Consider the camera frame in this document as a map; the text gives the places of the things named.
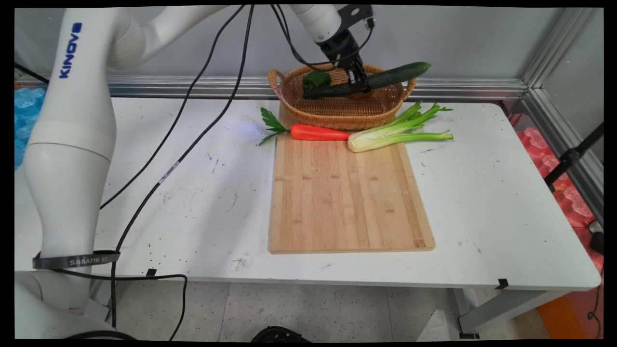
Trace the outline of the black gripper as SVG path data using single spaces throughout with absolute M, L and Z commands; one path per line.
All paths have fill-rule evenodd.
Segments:
M 349 78 L 348 95 L 368 93 L 372 90 L 360 56 L 364 42 L 359 45 L 353 34 L 348 29 L 344 29 L 326 41 L 318 42 L 317 45 L 327 57 L 327 61 L 322 64 L 330 64 L 330 70 L 334 68 L 346 70 Z

